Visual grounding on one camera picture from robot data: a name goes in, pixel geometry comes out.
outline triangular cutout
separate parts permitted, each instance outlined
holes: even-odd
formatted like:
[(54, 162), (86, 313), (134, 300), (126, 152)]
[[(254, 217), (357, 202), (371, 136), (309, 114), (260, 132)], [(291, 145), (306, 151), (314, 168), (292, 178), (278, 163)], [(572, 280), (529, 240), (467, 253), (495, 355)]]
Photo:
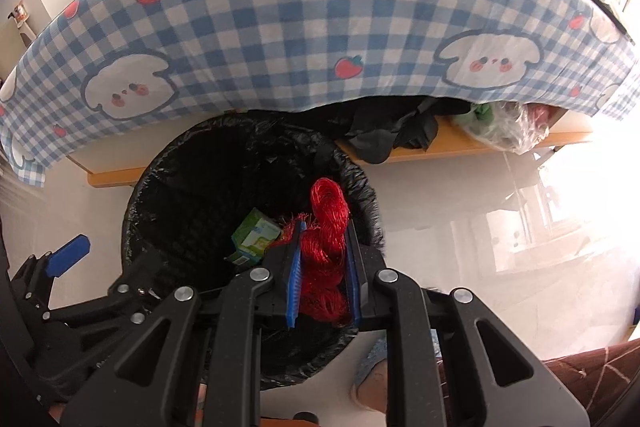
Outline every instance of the triangular cutout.
[(116, 376), (142, 387), (150, 386), (170, 328), (171, 320), (169, 319), (156, 324), (137, 349), (119, 363), (115, 371)]
[(533, 377), (533, 368), (509, 344), (500, 333), (487, 321), (476, 323), (484, 350), (489, 357), (495, 382), (500, 387), (507, 387), (527, 378)]

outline metal screw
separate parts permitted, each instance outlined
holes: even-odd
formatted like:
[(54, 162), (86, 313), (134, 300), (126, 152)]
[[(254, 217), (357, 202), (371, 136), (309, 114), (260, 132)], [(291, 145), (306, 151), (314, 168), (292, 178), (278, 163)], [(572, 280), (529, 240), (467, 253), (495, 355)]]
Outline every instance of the metal screw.
[(453, 298), (460, 303), (469, 304), (474, 299), (474, 295), (466, 288), (458, 288), (453, 292)]
[(182, 286), (174, 292), (177, 301), (185, 302), (193, 298), (193, 288), (190, 286)]
[(269, 270), (267, 270), (266, 268), (254, 268), (253, 270), (251, 270), (250, 277), (252, 280), (260, 282), (266, 281), (270, 275), (271, 273), (269, 273)]
[(378, 273), (378, 279), (382, 282), (396, 282), (398, 280), (398, 273), (393, 270), (389, 270), (388, 268), (380, 270), (380, 273)]
[(142, 324), (145, 321), (145, 314), (136, 312), (131, 315), (131, 322), (134, 324)]

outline tile floor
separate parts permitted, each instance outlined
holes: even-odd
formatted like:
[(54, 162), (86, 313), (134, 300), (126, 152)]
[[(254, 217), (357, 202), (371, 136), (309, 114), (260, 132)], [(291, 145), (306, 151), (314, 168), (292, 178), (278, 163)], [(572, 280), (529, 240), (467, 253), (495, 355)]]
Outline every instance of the tile floor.
[[(592, 144), (556, 154), (502, 153), (368, 166), (386, 230), (386, 259), (421, 285), (464, 285), (541, 358), (620, 340), (638, 302), (640, 211), (636, 112), (604, 121)], [(119, 235), (131, 189), (94, 189), (65, 160), (44, 189), (0, 180), (0, 215), (17, 269), (77, 233), (92, 253), (56, 282), (64, 305), (102, 295), (120, 272)], [(357, 363), (377, 337), (361, 334), (302, 385), (267, 391), (263, 414), (315, 412), (326, 427), (383, 426), (348, 398)]]

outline tablecloth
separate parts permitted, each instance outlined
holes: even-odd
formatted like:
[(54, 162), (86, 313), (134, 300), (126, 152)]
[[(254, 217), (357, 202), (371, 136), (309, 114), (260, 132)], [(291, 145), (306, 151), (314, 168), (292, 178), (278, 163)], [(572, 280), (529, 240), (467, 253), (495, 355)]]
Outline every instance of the tablecloth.
[(622, 118), (639, 73), (591, 0), (75, 0), (0, 89), (0, 141), (42, 185), (92, 140), (191, 112), (428, 94)]

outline black cloth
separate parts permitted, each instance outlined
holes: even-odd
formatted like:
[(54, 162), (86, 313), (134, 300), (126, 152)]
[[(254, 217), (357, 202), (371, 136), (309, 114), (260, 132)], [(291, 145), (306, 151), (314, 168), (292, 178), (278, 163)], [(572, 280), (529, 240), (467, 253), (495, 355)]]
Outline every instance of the black cloth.
[(471, 104), (432, 96), (366, 96), (291, 113), (287, 120), (344, 139), (367, 163), (382, 163), (396, 147), (427, 149), (438, 133), (436, 116), (465, 114)]

